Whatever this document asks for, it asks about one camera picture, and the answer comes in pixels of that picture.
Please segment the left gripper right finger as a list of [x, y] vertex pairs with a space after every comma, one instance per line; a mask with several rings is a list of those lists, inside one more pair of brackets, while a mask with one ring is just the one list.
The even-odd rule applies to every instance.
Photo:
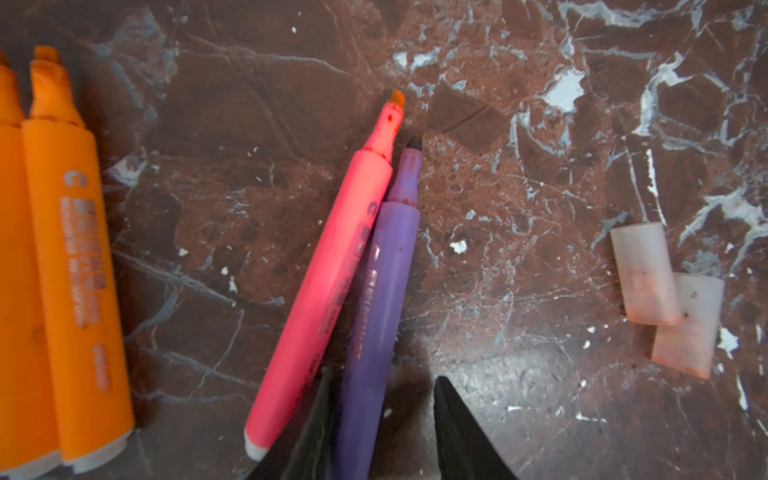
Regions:
[[442, 479], [518, 479], [446, 376], [436, 378], [433, 398]]

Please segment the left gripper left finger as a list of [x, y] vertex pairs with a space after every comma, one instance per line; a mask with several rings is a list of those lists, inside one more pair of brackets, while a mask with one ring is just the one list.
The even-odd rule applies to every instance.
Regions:
[[334, 372], [323, 367], [288, 425], [247, 480], [325, 479], [334, 414]]

